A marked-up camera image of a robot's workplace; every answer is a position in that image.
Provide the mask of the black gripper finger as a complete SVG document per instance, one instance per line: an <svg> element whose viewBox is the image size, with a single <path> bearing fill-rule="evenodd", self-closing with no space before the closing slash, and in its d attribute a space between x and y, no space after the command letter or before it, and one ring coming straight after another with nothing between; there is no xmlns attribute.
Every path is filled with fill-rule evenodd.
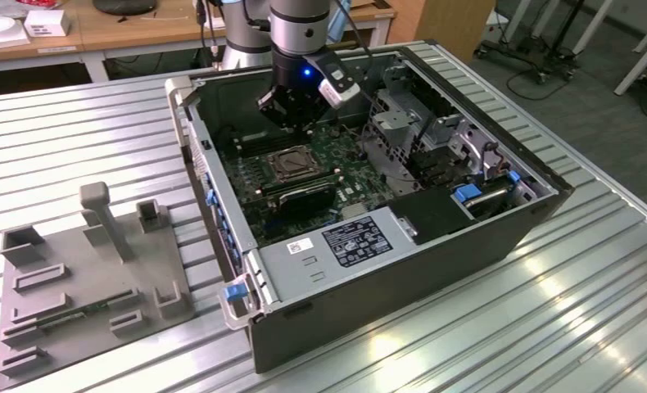
<svg viewBox="0 0 647 393"><path fill-rule="evenodd" d="M258 100L258 109L280 129L299 132L312 124L310 100L306 90L274 86Z"/></svg>

